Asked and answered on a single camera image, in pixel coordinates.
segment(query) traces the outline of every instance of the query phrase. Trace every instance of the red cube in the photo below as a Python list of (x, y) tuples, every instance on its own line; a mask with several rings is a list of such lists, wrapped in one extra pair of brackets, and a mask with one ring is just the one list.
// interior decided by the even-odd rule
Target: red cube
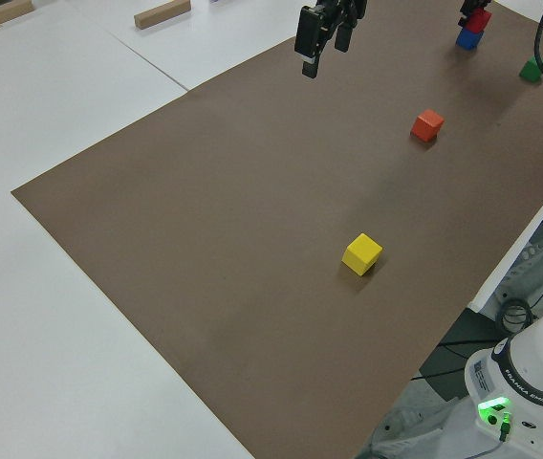
[(491, 12), (483, 8), (477, 8), (473, 11), (465, 24), (465, 29), (473, 33), (483, 32), (492, 16)]
[(424, 110), (414, 121), (412, 134), (423, 142), (431, 142), (440, 132), (444, 124), (444, 117), (435, 113), (433, 110)]

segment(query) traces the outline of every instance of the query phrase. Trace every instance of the blue cube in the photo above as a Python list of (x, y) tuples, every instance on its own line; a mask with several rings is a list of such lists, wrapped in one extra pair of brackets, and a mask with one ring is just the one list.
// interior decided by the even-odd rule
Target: blue cube
[(459, 37), (456, 39), (456, 44), (466, 50), (474, 50), (477, 48), (478, 43), (480, 43), (482, 35), (484, 35), (484, 31), (473, 33), (472, 31), (463, 28), (459, 33)]

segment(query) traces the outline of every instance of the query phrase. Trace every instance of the cube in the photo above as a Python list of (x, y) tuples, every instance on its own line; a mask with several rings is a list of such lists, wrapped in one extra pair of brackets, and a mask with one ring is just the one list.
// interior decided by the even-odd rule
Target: cube
[(530, 81), (531, 83), (536, 83), (541, 79), (541, 71), (539, 70), (539, 67), (537, 66), (537, 61), (535, 60), (535, 56), (531, 57), (526, 64), (524, 64), (524, 67), (520, 71), (520, 76), (526, 79), (527, 81)]
[(458, 38), (456, 39), (456, 44), (465, 50), (474, 50), (478, 47), (482, 36), (484, 36), (484, 31), (473, 33), (466, 28), (462, 28)]
[(477, 8), (465, 23), (465, 29), (473, 33), (480, 33), (486, 28), (491, 17), (491, 12), (486, 11), (483, 8)]
[(424, 110), (414, 121), (412, 134), (423, 142), (431, 142), (440, 132), (444, 124), (444, 117), (433, 110)]
[(358, 275), (364, 275), (378, 261), (382, 247), (367, 234), (360, 234), (350, 243), (341, 261)]

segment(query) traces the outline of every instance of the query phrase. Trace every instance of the yellow cube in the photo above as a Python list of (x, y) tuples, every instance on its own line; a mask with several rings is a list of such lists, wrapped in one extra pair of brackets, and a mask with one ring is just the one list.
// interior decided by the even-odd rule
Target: yellow cube
[(358, 275), (364, 275), (367, 270), (374, 266), (381, 253), (382, 247), (376, 241), (367, 234), (361, 234), (350, 243), (344, 252), (344, 256), (341, 257), (341, 261)]

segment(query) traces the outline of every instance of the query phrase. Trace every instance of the white table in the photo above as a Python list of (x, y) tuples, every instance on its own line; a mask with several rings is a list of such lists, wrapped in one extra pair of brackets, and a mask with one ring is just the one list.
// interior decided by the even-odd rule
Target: white table
[(196, 86), (291, 36), (308, 3), (193, 0), (137, 31), (161, 2), (39, 0), (0, 28), (0, 458), (251, 458), (10, 195), (179, 97), (172, 78)]

